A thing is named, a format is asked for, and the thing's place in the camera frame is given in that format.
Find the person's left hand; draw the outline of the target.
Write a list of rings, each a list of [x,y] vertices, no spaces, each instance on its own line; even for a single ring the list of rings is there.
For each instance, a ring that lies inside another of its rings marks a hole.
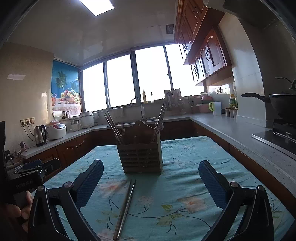
[[[28,232],[28,219],[33,204],[33,198],[29,191],[26,191],[25,201],[27,206],[23,209],[13,204],[1,204],[1,230],[8,231],[9,228],[13,227],[12,221],[22,217],[26,221],[22,225],[16,224],[16,229],[21,228],[24,232]]]

